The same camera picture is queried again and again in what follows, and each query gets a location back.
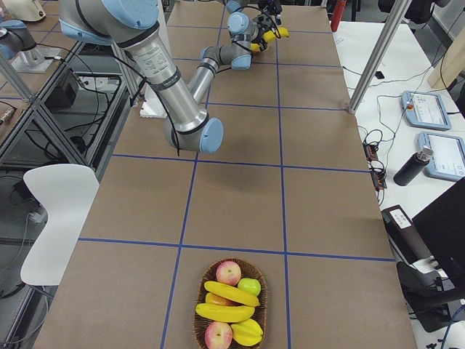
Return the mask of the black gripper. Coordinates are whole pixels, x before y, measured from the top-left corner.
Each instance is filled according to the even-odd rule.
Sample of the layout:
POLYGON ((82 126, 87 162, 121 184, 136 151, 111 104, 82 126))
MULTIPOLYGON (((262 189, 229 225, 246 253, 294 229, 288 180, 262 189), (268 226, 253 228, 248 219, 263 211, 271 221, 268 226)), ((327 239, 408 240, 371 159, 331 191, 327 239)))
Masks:
POLYGON ((252 52, 263 52, 268 48, 267 42, 262 38, 263 34, 267 31, 275 29, 275 23, 272 18, 267 14, 257 15, 253 19, 254 32, 252 34, 252 52))

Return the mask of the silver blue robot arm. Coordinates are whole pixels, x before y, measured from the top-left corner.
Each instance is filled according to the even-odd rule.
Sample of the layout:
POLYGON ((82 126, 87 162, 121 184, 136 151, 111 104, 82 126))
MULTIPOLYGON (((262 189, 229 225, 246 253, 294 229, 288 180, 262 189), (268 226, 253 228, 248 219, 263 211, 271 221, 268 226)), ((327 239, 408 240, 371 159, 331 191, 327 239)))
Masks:
POLYGON ((156 93, 167 112, 164 132, 178 151, 218 151, 224 137, 222 122, 200 106, 219 68, 246 70, 253 53, 263 51, 272 38, 280 38, 279 1, 258 1, 254 19, 243 13, 247 1, 224 1, 230 16, 228 45, 207 47, 191 79, 185 83, 179 68, 159 36, 157 1, 62 1, 61 31, 76 41, 127 51, 140 68, 139 75, 156 93))

